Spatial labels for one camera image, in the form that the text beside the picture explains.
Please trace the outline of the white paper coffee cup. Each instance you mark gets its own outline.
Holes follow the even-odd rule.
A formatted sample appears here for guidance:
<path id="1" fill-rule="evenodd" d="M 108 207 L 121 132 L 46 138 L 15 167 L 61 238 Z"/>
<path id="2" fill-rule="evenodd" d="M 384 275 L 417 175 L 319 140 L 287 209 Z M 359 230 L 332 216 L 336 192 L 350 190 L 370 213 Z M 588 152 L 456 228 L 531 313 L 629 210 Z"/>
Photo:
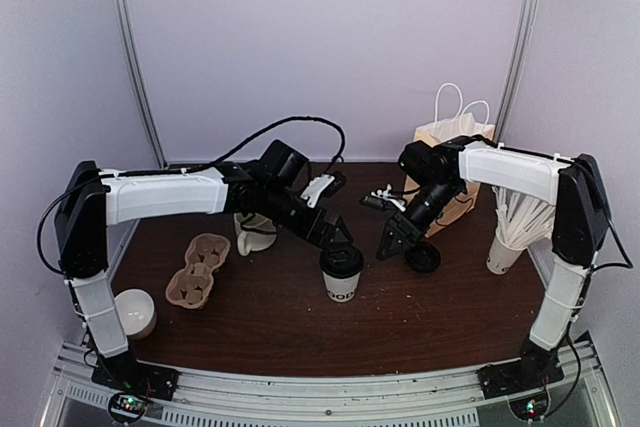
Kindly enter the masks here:
<path id="1" fill-rule="evenodd" d="M 321 252 L 319 264 L 327 296 L 338 303 L 350 301 L 364 268 L 361 251 L 352 245 L 333 246 Z"/>

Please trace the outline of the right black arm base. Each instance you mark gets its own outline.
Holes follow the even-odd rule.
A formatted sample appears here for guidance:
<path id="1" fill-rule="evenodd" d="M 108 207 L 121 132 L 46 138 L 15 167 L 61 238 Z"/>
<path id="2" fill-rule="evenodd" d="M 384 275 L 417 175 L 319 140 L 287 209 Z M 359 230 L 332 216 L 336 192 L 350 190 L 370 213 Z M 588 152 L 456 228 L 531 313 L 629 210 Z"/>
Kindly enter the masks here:
<path id="1" fill-rule="evenodd" d="M 477 376 L 484 398 L 492 399 L 541 389 L 547 383 L 563 380 L 558 350 L 558 346 L 546 350 L 525 339 L 516 360 L 481 367 Z"/>

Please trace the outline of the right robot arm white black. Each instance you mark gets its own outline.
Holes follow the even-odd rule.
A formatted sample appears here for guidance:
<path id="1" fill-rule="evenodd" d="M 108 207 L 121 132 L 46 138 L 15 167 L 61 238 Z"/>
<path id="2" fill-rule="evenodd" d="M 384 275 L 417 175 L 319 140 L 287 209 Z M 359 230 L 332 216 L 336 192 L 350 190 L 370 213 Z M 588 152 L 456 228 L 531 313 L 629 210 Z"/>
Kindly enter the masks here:
<path id="1" fill-rule="evenodd" d="M 544 299 L 512 377 L 519 387 L 535 387 L 551 371 L 551 362 L 582 307 L 588 279 L 608 231 L 611 210 L 596 159 L 531 153 L 498 145 L 481 136 L 458 136 L 430 146 L 414 141 L 405 146 L 398 164 L 418 186 L 408 202 L 396 201 L 386 190 L 375 199 L 393 205 L 377 248 L 387 260 L 417 248 L 444 208 L 469 183 L 504 190 L 544 215 L 540 227 L 522 220 L 532 241 L 548 236 L 554 267 Z"/>

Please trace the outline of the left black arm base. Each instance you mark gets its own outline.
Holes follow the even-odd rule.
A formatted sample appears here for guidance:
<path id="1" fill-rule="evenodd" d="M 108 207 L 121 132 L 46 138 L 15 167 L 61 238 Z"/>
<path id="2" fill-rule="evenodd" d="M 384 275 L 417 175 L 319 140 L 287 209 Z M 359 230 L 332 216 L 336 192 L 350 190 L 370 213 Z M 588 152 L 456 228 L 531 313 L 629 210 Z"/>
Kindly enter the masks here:
<path id="1" fill-rule="evenodd" d="M 179 377 L 176 369 L 140 362 L 130 347 L 115 356 L 105 357 L 99 351 L 96 356 L 93 383 L 140 397 L 173 399 Z"/>

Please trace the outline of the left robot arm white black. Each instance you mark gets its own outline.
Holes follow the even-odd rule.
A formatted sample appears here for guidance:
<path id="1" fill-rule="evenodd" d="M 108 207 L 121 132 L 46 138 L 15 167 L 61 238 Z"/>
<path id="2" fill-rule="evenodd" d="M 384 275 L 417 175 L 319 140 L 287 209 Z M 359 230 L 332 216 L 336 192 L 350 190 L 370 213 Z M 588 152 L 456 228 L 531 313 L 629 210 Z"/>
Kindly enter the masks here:
<path id="1" fill-rule="evenodd" d="M 121 390 L 137 389 L 144 371 L 116 311 L 108 274 L 110 230 L 181 215 L 259 214 L 323 254 L 350 251 L 354 240 L 344 219 L 320 204 L 344 178 L 320 174 L 296 193 L 292 185 L 307 161 L 276 140 L 260 158 L 240 163 L 148 171 L 101 169 L 93 161 L 76 166 L 54 203 L 59 269 L 99 367 Z"/>

